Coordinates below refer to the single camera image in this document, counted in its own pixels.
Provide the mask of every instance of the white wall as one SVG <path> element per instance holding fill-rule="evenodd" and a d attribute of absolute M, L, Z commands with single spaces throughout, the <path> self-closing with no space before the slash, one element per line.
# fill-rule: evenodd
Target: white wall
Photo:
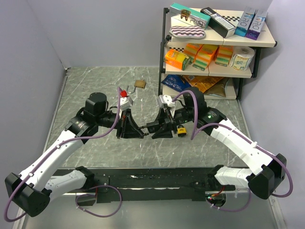
<path fill-rule="evenodd" d="M 64 68 L 25 0 L 0 1 L 0 228 L 8 194 L 5 177 L 42 153 Z M 14 218 L 13 203 L 9 216 Z"/>
<path fill-rule="evenodd" d="M 301 0 L 271 3 L 267 24 L 278 46 L 264 50 L 258 78 L 244 86 L 242 96 L 253 140 L 287 158 L 295 188 L 280 204 L 289 229 L 305 228 L 304 6 Z M 288 190 L 283 183 L 277 193 Z"/>
<path fill-rule="evenodd" d="M 157 66 L 163 8 L 174 0 L 27 0 L 65 67 Z M 196 8 L 267 9 L 272 0 L 180 0 Z"/>

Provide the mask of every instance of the purple box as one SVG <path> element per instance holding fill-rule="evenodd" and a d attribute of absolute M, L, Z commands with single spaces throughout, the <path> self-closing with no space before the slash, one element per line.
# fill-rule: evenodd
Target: purple box
<path fill-rule="evenodd" d="M 263 10 L 257 11 L 257 13 L 254 17 L 254 20 L 252 21 L 252 23 L 248 29 L 248 32 L 246 34 L 247 38 L 250 38 L 252 40 L 257 40 L 257 38 L 262 30 L 262 27 L 264 25 L 264 21 L 265 21 L 267 15 L 268 15 L 268 12 L 266 12 L 266 11 L 263 11 Z"/>

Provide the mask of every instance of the cable tie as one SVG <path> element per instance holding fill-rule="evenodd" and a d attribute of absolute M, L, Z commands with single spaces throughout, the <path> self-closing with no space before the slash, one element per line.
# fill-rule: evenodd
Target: cable tie
<path fill-rule="evenodd" d="M 251 146 L 252 148 L 256 148 L 257 142 L 252 142 L 252 143 L 250 144 L 250 146 Z"/>

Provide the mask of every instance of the blue package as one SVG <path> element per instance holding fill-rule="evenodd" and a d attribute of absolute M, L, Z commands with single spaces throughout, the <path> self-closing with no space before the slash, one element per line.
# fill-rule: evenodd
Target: blue package
<path fill-rule="evenodd" d="M 178 92 L 182 92 L 186 88 L 191 87 L 181 75 L 167 75 L 167 77 L 161 83 Z"/>

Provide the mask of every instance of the marble surface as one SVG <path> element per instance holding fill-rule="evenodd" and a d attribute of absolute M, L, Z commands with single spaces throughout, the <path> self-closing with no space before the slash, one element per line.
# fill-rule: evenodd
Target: marble surface
<path fill-rule="evenodd" d="M 85 105 L 93 92 L 107 95 L 109 106 L 117 103 L 117 86 L 126 89 L 134 81 L 144 79 L 145 89 L 137 89 L 131 95 L 134 104 L 132 115 L 138 126 L 156 118 L 158 105 L 157 67 L 73 67 L 68 70 L 48 146 L 56 140 L 68 121 Z M 219 109 L 232 123 L 245 133 L 245 125 L 236 100 L 207 100 L 211 107 Z M 213 167 L 221 164 L 231 167 L 245 166 L 226 146 L 205 133 L 190 140 L 193 123 L 184 125 L 188 135 L 171 139 L 117 139 L 116 130 L 102 139 L 88 141 L 71 155 L 63 167 Z M 98 134 L 107 129 L 100 127 Z"/>

